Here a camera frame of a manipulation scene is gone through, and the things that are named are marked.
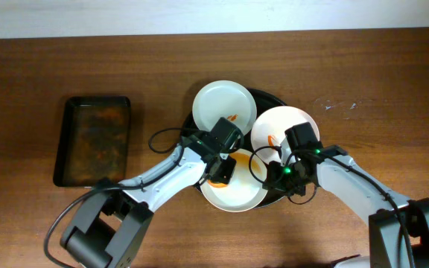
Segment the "green and orange sponge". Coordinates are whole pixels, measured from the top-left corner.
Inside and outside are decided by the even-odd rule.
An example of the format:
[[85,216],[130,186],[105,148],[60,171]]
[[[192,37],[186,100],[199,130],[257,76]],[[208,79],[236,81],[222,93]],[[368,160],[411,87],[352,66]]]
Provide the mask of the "green and orange sponge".
[[213,179],[209,179],[207,182],[213,188],[225,188],[227,186],[226,183],[214,181]]

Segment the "white plate front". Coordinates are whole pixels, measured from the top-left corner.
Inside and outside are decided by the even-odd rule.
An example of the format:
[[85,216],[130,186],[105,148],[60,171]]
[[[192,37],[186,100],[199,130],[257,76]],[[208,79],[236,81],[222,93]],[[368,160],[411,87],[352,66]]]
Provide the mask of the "white plate front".
[[251,174],[264,181],[267,178],[267,168],[263,161],[254,156],[249,169],[252,153],[240,149],[230,156],[236,160],[234,173],[227,186],[220,187],[213,182],[205,182],[200,186],[203,196],[216,208],[228,212],[244,212],[255,208],[267,196],[267,190]]

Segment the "white plate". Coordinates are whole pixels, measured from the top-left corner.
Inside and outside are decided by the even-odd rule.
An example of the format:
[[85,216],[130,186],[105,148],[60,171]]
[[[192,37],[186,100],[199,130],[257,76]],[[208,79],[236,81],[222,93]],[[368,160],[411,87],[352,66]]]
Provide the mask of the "white plate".
[[313,128],[317,141],[320,132],[313,118],[301,109],[292,106],[277,106],[262,113],[251,129],[251,144],[253,150],[264,147],[255,154],[266,165],[271,162],[281,164],[280,144],[286,138],[285,131],[296,125],[309,123]]
[[226,118],[246,135],[257,118],[257,106],[244,86],[229,80],[218,80],[205,85],[197,93],[192,115],[200,130],[209,131],[220,118]]
[[255,208],[267,196],[267,190],[251,174],[264,181],[267,178],[267,168],[263,161],[254,156],[249,169],[252,153],[240,149],[230,156],[236,160],[234,173],[227,186],[220,187],[213,182],[205,182],[200,186],[203,196],[216,208],[228,212],[244,212]]

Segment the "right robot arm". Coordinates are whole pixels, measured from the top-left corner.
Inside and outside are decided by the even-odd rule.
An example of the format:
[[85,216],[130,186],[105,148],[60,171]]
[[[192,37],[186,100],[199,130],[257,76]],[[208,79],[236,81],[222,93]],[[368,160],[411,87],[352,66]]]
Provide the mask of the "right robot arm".
[[369,228],[369,255],[332,262],[333,267],[429,267],[429,198],[412,200],[380,183],[341,147],[324,147],[308,122],[261,124],[252,138],[273,149],[264,188],[291,198],[312,184],[335,195]]

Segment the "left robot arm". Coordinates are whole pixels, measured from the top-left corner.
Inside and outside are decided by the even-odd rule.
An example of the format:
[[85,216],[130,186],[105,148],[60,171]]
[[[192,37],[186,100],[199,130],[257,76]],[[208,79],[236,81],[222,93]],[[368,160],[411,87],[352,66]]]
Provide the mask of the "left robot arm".
[[103,180],[70,204],[76,208],[60,245],[83,267],[129,267],[154,212],[181,190],[208,179],[228,182],[244,143],[241,130],[220,118],[209,131],[183,136],[173,154],[145,173],[117,185]]

